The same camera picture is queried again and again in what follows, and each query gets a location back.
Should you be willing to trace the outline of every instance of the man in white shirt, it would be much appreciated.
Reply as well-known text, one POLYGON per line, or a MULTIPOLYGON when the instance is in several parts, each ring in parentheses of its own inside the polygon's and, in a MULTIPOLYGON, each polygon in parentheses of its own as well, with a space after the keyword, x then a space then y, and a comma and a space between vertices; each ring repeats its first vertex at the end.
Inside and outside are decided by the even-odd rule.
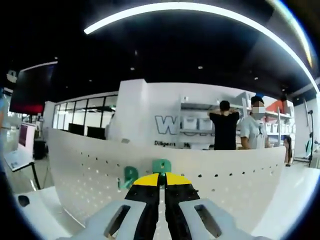
POLYGON ((266 125, 263 121, 266 109, 259 96, 251 98, 252 112, 240 124, 240 137, 243 149, 270 148, 266 125))

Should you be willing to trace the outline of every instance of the hole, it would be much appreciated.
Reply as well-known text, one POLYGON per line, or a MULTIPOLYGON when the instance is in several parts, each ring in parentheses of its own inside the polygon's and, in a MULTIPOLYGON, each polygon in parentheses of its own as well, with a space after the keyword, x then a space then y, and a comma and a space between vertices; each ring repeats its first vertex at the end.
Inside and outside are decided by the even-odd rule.
POLYGON ((206 230, 214 238, 218 238, 219 236, 221 236, 222 234, 221 229, 219 228, 218 224, 216 223, 215 219, 211 216, 209 211, 205 208, 205 206, 198 205, 198 206, 195 206, 194 209, 199 214, 206 230))
POLYGON ((120 213, 119 215, 116 217, 116 219, 114 221, 112 221, 111 223, 109 223, 109 225, 106 226, 103 235, 108 238, 108 239, 113 239, 111 236, 113 236, 116 231, 119 230, 121 224, 123 223, 128 211, 130 209, 130 206, 127 205, 123 205, 119 210, 120 213))

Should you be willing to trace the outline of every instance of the person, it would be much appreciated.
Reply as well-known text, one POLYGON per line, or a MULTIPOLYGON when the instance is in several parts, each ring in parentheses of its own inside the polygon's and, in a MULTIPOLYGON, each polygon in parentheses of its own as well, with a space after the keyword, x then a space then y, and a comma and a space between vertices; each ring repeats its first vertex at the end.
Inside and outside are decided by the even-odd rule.
POLYGON ((214 150, 236 150, 239 112, 231 109, 228 101, 221 101, 219 107, 218 110, 208 112, 215 128, 214 150))
POLYGON ((286 167, 290 167, 292 164, 292 139, 290 136, 285 136, 283 140, 283 145, 285 146, 285 158, 284 163, 286 167))
POLYGON ((263 99, 259 96, 251 98, 250 115, 240 124, 240 137, 243 149, 270 148, 266 125, 263 122, 266 109, 263 99))

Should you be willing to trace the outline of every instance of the computer monitor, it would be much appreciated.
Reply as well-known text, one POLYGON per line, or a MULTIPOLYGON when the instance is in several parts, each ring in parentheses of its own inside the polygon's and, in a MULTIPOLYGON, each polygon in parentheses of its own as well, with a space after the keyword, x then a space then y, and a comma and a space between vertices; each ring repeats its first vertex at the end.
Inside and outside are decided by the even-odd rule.
POLYGON ((85 135, 85 126, 79 125, 79 124, 74 124, 74 123, 69 123, 69 128, 68 128, 69 133, 72 134, 77 134, 77 135, 85 135))
POLYGON ((18 150, 32 158, 36 125, 22 122, 19 129, 18 150))
POLYGON ((88 131, 86 136, 95 139, 105 140, 105 129, 101 127, 88 126, 88 131))

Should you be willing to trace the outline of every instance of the dark object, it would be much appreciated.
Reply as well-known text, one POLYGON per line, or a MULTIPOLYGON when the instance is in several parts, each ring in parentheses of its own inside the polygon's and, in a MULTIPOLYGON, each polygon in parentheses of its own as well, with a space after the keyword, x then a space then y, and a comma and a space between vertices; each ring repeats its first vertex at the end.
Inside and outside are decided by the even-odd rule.
POLYGON ((234 112, 228 116, 210 113, 209 117, 215 128, 214 150, 236 150, 239 113, 234 112))
POLYGON ((49 99, 50 79, 55 65, 20 71, 10 102, 10 112, 37 115, 43 113, 49 99))
POLYGON ((229 111, 230 110, 230 102, 223 100, 220 102, 219 107, 222 112, 229 111))
POLYGON ((40 190, 41 187, 40 187, 40 183, 39 183, 39 180, 38 180, 38 176, 37 176, 37 172, 36 172, 36 168, 35 168, 35 163, 34 162, 31 163, 31 168, 32 168, 33 176, 34 176, 35 185, 38 188, 38 190, 40 190))
POLYGON ((79 124, 74 124, 74 123, 69 123, 68 131, 69 131, 69 133, 72 133, 72 134, 84 136, 85 135, 85 126, 79 125, 79 124))
POLYGON ((134 239, 152 240, 159 220, 160 185, 132 185, 125 199, 146 203, 136 226, 134 239))
POLYGON ((311 115, 311 129, 312 129, 312 132, 310 133, 310 137, 311 137, 311 154, 309 156, 309 168, 310 168, 313 153, 314 153, 314 141, 315 141, 315 139, 314 139, 314 111, 310 110, 310 111, 308 111, 308 114, 311 115))
POLYGON ((251 105, 254 105, 256 102, 261 102, 261 103, 265 104, 262 97, 260 97, 260 96, 253 96, 251 98, 251 105))
POLYGON ((33 143, 33 158, 34 160, 41 160, 47 155, 46 142, 43 140, 35 140, 33 143))
POLYGON ((18 196, 18 201, 19 201, 19 204, 22 206, 22 207, 25 207, 27 205, 30 204, 30 200, 27 196, 25 195, 19 195, 18 196))
POLYGON ((192 184, 168 185, 165 182, 165 220, 173 240, 191 240, 191 233, 179 203, 200 199, 192 184))
POLYGON ((86 136, 90 138, 95 138, 95 139, 102 139, 105 140, 105 129, 102 127, 93 127, 93 126, 88 126, 88 131, 86 136))

